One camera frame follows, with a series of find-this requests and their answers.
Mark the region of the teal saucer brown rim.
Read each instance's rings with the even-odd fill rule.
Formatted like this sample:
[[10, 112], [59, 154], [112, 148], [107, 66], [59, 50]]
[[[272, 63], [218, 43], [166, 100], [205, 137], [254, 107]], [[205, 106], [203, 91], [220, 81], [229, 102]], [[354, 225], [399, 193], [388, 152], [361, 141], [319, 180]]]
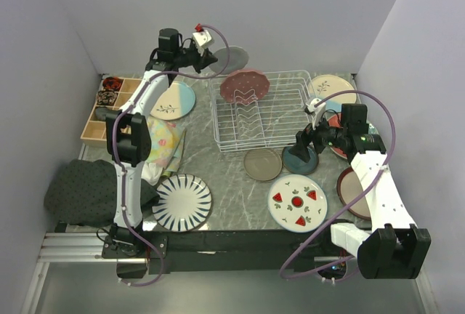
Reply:
[[291, 146], [285, 146], [282, 151], [282, 162], [284, 167], [293, 174], [308, 175], [313, 173], [319, 164], [318, 154], [312, 146], [307, 148], [310, 160], [305, 162], [300, 158], [289, 153]]

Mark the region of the light blue scalloped plate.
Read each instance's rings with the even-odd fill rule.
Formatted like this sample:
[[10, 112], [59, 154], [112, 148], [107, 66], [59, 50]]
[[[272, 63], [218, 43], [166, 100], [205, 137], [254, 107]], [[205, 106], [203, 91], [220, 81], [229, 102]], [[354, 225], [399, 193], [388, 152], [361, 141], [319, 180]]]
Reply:
[[214, 56], [217, 61], [209, 66], [210, 70], [220, 75], [227, 75], [245, 68], [249, 62], [248, 52], [242, 47], [230, 46], [218, 49]]

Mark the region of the beige saucer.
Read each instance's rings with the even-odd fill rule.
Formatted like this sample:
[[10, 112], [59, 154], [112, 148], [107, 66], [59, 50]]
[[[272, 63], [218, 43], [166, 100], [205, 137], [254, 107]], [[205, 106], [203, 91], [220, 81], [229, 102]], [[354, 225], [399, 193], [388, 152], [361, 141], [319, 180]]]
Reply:
[[281, 173], [283, 164], [275, 150], [260, 148], [245, 154], [243, 167], [249, 177], [266, 182], [275, 179]]

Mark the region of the pink polka dot plate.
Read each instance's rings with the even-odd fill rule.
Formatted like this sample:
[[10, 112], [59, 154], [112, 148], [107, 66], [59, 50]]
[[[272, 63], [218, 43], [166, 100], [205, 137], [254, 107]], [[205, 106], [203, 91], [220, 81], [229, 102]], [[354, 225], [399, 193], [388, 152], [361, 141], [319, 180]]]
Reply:
[[249, 103], [267, 95], [270, 81], [260, 71], [243, 69], [229, 74], [220, 85], [220, 95], [229, 103]]

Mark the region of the watermelon pattern plate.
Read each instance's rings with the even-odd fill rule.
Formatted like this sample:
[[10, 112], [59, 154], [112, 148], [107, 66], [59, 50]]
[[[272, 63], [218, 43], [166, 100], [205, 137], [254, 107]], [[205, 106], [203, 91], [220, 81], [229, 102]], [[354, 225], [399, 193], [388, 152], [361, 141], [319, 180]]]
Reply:
[[298, 174], [277, 179], [267, 194], [267, 205], [279, 226], [293, 233], [316, 230], [328, 213], [328, 200], [322, 188]]

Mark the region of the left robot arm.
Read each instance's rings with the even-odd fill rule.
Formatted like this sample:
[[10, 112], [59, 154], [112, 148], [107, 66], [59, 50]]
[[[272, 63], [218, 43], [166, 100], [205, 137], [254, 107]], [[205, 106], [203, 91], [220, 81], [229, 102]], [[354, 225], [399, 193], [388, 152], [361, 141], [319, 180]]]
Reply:
[[211, 32], [224, 36], [213, 26], [198, 24], [190, 45], [182, 43], [182, 34], [174, 28], [163, 28], [158, 46], [145, 65], [142, 81], [133, 95], [118, 109], [105, 116], [107, 151], [116, 170], [116, 213], [110, 237], [128, 257], [143, 253], [141, 180], [144, 162], [151, 151], [147, 117], [160, 96], [169, 89], [181, 68], [192, 67], [196, 73], [217, 62], [209, 50], [214, 43]]

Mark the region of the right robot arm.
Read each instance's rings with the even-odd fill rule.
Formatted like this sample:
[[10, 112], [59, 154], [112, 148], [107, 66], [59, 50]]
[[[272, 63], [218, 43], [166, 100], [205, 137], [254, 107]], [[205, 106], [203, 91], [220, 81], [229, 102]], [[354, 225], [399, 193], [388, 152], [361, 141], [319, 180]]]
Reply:
[[342, 150], [363, 188], [358, 197], [367, 202], [372, 231], [367, 233], [353, 223], [337, 222], [332, 217], [283, 266], [287, 267], [320, 233], [330, 228], [318, 239], [321, 251], [335, 255], [344, 249], [356, 258], [364, 278], [417, 278], [431, 245], [431, 236], [426, 228], [416, 225], [403, 204], [388, 167], [393, 150], [386, 149], [379, 135], [369, 132], [367, 106], [343, 104], [339, 126], [330, 126], [325, 120], [323, 100], [308, 102], [305, 111], [311, 122], [297, 132], [291, 154], [308, 161], [310, 157], [304, 153], [308, 145], [313, 145], [317, 153], [327, 147]]

